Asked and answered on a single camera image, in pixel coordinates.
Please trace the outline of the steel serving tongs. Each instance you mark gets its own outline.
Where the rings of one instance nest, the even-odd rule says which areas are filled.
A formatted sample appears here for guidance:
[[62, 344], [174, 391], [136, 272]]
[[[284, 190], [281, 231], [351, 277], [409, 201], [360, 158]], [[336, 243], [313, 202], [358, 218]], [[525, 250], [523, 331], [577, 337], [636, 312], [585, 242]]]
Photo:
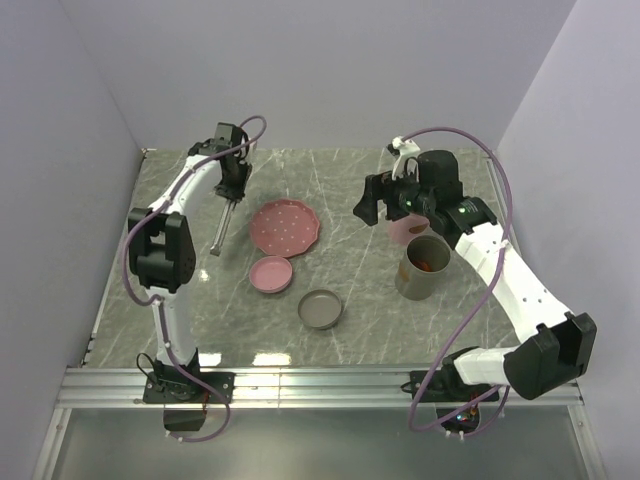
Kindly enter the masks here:
[[218, 227], [214, 235], [212, 245], [209, 250], [209, 253], [213, 256], [219, 257], [221, 255], [224, 240], [226, 238], [231, 217], [233, 215], [235, 208], [236, 208], [235, 201], [233, 200], [225, 201], [225, 205], [220, 216]]

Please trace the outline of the pink scalloped plate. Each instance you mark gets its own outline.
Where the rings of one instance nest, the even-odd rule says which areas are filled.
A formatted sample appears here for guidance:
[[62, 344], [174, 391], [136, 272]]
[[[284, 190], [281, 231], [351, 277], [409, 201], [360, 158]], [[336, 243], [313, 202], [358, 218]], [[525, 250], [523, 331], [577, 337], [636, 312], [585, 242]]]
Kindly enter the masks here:
[[249, 221], [254, 246], [268, 256], [283, 258], [306, 253], [318, 240], [320, 228], [310, 206], [288, 198], [265, 203]]

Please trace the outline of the small red sausage toy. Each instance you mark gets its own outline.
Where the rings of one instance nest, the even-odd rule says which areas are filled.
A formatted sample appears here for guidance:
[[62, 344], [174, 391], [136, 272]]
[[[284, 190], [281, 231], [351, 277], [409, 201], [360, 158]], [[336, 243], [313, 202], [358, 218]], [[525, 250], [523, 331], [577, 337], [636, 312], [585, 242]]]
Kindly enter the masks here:
[[435, 272], [436, 271], [436, 268], [434, 268], [429, 262], [427, 262], [425, 260], [422, 260], [422, 259], [413, 260], [412, 263], [422, 271], [425, 271], [425, 272]]

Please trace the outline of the grey round lid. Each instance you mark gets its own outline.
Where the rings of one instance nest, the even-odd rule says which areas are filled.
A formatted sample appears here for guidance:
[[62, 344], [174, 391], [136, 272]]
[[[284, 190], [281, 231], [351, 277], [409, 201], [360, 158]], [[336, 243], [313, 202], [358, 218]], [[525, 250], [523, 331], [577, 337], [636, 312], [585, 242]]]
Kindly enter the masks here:
[[298, 303], [298, 316], [311, 329], [332, 328], [342, 314], [342, 302], [333, 291], [316, 289], [306, 293]]

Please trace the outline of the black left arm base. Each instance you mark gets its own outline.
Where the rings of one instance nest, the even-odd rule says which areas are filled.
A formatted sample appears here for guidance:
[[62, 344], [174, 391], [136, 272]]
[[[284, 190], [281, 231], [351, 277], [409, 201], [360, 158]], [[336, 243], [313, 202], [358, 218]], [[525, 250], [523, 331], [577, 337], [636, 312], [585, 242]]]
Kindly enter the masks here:
[[196, 375], [202, 382], [215, 389], [222, 398], [200, 384], [185, 378], [176, 371], [158, 378], [150, 374], [142, 401], [145, 404], [222, 404], [232, 399], [235, 374], [231, 372], [204, 371]]

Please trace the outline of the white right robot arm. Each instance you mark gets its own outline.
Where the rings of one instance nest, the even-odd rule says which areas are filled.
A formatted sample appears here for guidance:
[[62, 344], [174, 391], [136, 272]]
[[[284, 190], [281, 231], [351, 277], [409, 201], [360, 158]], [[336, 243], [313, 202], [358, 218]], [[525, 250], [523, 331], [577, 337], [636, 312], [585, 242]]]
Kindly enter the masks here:
[[383, 203], [390, 221], [411, 214], [426, 218], [486, 283], [519, 341], [512, 348], [471, 347], [445, 357], [439, 370], [444, 393], [461, 400], [476, 385], [500, 385], [532, 400], [583, 376], [597, 333], [594, 320], [558, 300], [505, 238], [489, 206], [465, 195], [454, 154], [423, 152], [412, 141], [395, 141], [388, 149], [393, 168], [366, 177], [354, 214], [374, 226]]

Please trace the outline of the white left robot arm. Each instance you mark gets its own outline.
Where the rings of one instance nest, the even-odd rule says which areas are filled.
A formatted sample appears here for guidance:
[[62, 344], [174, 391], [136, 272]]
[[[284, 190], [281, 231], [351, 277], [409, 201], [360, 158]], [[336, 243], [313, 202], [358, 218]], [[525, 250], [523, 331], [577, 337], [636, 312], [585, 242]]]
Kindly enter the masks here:
[[241, 125], [218, 123], [211, 138], [188, 150], [184, 166], [162, 195], [128, 214], [123, 281], [130, 288], [128, 276], [133, 275], [144, 288], [147, 298], [136, 302], [152, 309], [157, 336], [148, 382], [180, 402], [206, 391], [188, 320], [187, 285], [197, 263], [188, 217], [210, 192], [225, 200], [212, 246], [220, 254], [230, 215], [244, 198], [252, 172], [250, 150]]

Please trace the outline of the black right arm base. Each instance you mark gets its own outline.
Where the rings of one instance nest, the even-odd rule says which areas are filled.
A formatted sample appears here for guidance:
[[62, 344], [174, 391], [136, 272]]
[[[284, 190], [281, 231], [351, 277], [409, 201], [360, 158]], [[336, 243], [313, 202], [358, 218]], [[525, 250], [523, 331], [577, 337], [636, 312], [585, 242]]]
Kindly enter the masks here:
[[[426, 370], [410, 371], [409, 380], [400, 386], [401, 391], [415, 397], [426, 375]], [[490, 389], [488, 384], [464, 384], [455, 369], [442, 367], [434, 372], [420, 403], [466, 403]]]

